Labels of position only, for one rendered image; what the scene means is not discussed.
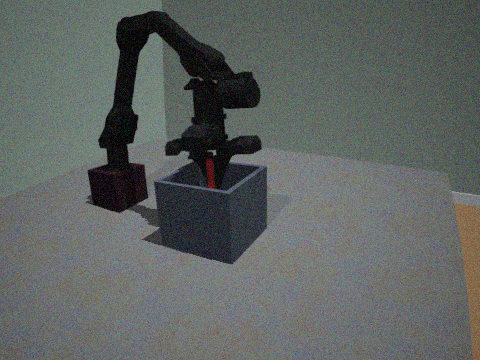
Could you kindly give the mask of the red peg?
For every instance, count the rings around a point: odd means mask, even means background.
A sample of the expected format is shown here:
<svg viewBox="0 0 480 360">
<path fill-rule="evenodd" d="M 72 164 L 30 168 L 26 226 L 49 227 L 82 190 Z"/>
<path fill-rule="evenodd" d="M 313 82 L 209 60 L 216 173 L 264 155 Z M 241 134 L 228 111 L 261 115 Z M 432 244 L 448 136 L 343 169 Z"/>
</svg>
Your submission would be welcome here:
<svg viewBox="0 0 480 360">
<path fill-rule="evenodd" d="M 214 177 L 214 165 L 213 165 L 213 160 L 211 158 L 206 159 L 206 169 L 207 169 L 208 188 L 216 189 L 215 177 Z"/>
</svg>

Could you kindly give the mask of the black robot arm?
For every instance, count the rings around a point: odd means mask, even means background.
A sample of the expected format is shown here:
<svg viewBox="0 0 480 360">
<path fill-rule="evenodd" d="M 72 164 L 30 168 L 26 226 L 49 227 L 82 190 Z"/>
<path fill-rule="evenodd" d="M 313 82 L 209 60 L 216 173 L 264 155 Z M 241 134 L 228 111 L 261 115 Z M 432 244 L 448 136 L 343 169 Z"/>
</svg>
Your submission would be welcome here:
<svg viewBox="0 0 480 360">
<path fill-rule="evenodd" d="M 124 17 L 118 22 L 116 42 L 120 49 L 114 102 L 106 116 L 99 147 L 107 149 L 111 172 L 133 168 L 128 162 L 127 144 L 134 142 L 138 115 L 132 110 L 138 56 L 156 32 L 180 56 L 190 79 L 184 90 L 193 90 L 194 111 L 254 108 L 260 100 L 260 88 L 251 72 L 232 72 L 220 51 L 200 43 L 178 25 L 166 12 L 151 11 Z M 203 81 L 199 80 L 199 77 Z M 217 84 L 213 80 L 217 81 Z M 206 152 L 222 140 L 217 117 L 215 121 L 193 123 L 182 133 L 185 152 Z"/>
</svg>

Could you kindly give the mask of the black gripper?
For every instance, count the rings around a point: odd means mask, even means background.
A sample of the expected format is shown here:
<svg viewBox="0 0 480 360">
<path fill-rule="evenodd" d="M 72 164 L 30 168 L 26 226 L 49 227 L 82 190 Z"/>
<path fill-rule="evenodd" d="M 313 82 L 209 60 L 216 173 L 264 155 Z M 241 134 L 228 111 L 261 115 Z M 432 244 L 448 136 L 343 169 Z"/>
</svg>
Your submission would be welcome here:
<svg viewBox="0 0 480 360">
<path fill-rule="evenodd" d="M 223 109 L 195 111 L 191 123 L 215 121 L 216 118 L 214 117 L 217 117 L 222 132 L 222 140 L 217 145 L 210 145 L 208 150 L 216 150 L 216 155 L 213 156 L 213 151 L 189 151 L 190 156 L 188 158 L 193 159 L 199 166 L 207 184 L 206 159 L 211 158 L 214 162 L 216 189 L 219 189 L 231 157 L 236 154 L 253 154 L 261 150 L 262 145 L 260 137 L 253 135 L 242 135 L 232 138 L 232 140 L 226 140 L 228 134 L 225 134 L 224 119 L 226 114 L 223 114 Z M 184 151 L 182 138 L 168 141 L 165 149 L 165 156 L 178 156 L 181 151 Z"/>
</svg>

